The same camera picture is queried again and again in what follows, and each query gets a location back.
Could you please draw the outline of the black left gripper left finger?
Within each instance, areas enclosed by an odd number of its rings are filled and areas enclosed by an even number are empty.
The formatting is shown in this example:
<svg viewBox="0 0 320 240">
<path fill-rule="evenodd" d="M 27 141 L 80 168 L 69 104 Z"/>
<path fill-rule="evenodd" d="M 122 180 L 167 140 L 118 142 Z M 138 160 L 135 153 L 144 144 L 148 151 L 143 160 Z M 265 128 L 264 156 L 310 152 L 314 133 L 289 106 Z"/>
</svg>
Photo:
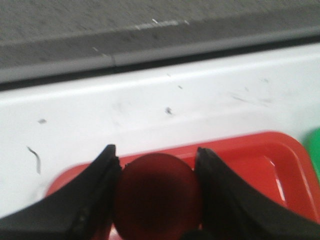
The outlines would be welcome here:
<svg viewBox="0 0 320 240">
<path fill-rule="evenodd" d="M 121 173 L 107 145 L 77 177 L 44 199 L 0 220 L 2 240 L 105 240 Z"/>
</svg>

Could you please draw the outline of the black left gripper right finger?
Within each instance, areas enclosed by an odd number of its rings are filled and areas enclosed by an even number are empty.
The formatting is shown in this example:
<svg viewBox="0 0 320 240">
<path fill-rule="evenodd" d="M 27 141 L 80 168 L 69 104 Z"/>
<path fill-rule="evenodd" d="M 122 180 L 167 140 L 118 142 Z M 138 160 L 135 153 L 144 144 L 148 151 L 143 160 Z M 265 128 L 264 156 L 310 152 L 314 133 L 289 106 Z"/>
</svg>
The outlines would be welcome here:
<svg viewBox="0 0 320 240">
<path fill-rule="evenodd" d="M 318 240 L 320 225 L 249 185 L 211 149 L 199 147 L 202 228 L 216 240 Z"/>
</svg>

